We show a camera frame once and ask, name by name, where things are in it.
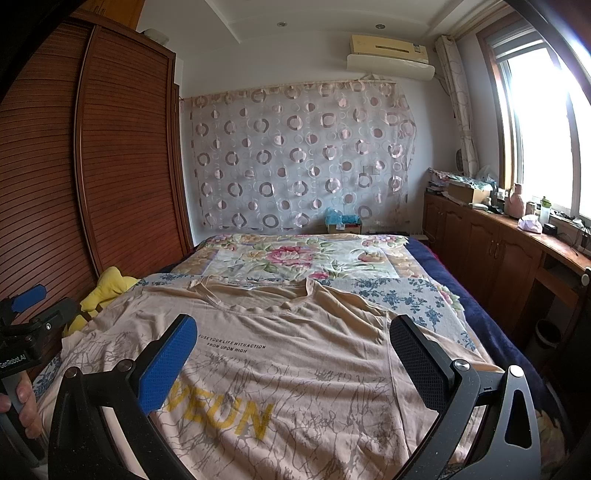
trash can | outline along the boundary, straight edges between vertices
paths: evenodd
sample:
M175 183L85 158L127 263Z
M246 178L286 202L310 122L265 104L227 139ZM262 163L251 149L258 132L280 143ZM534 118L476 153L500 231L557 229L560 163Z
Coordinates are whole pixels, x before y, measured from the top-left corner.
M534 334L525 349L525 356L534 367L540 369L550 358L561 339L562 334L554 323L546 319L538 320Z

wooden countertop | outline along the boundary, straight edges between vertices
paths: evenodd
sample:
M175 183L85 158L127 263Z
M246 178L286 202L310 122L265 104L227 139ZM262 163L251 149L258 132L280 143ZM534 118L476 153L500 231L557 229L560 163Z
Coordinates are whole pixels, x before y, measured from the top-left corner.
M546 235L544 233L524 232L523 230L517 228L517 220L511 218L508 215L497 215L496 213L486 212L484 210L471 210L478 215L484 215L487 218L493 219L507 227L512 228L513 230L518 231L523 235L530 237L533 241L539 244L539 246L542 247L546 253L550 254L556 260L562 262L578 275L582 275L585 272L586 267L591 267L590 259L585 257L581 252L578 252L577 255L575 250L570 248L566 243L559 240L555 236Z

yellow lettering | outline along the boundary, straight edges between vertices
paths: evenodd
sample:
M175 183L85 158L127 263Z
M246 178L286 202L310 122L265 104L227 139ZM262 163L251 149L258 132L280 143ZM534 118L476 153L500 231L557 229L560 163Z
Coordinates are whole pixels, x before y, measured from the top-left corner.
M238 423L238 427L236 427L235 433L237 435L244 434L246 428L248 427L248 420L252 419L252 426L255 429L255 436L258 440L262 440L265 437L265 432L267 431L267 426L269 425L271 412L273 411L274 406L275 405L273 404L267 405L262 418L260 418L256 404L253 401L249 401L246 405L246 410L240 419L240 423Z
M168 405L166 406L168 411L173 411L188 394L189 387L183 386L179 380L175 380L168 394Z
M208 399L213 397L213 393L201 388L192 389L189 398L189 407L184 414L184 418L198 423L205 423L205 415L200 410L203 410L207 406L207 402L197 397Z
M230 413L228 413L228 417L226 418L226 420L217 421L214 418L214 416L217 413L217 411L219 410L219 408L222 406L223 399L224 399L224 395L218 395L216 397L216 401L214 402L214 404L207 411L207 419L209 420L209 423L215 429L218 429L218 430L227 429L230 425L232 425L232 423L234 423L234 420L236 419L236 415L238 414L238 409L240 408L240 405L242 404L241 398L235 399L234 403L232 404L232 407L230 408Z

bed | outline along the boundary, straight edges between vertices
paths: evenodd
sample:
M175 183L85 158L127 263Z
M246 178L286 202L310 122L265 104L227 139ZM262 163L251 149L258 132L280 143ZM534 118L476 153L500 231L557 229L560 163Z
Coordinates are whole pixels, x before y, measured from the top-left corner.
M503 369L510 364L522 366L537 409L545 471L552 471L561 462L564 439L559 417L540 376L421 243L396 235L217 235L202 242L169 273L149 275L134 289L173 286L203 277L221 277L247 288L311 278L406 313L418 325ZM62 365L62 360L56 359L40 375L38 393L52 382L55 372L63 373L67 361Z

window curtain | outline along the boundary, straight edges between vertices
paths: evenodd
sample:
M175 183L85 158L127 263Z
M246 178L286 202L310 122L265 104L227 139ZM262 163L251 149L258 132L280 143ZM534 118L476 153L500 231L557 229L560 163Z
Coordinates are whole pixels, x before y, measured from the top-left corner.
M333 208L359 215L364 231L408 231L416 125L396 83L302 83L189 104L205 227L318 231Z
M464 175L474 177L480 167L472 137L472 107L462 58L455 40L445 35L435 41L435 50L443 68L443 76L452 99L453 112L460 132Z

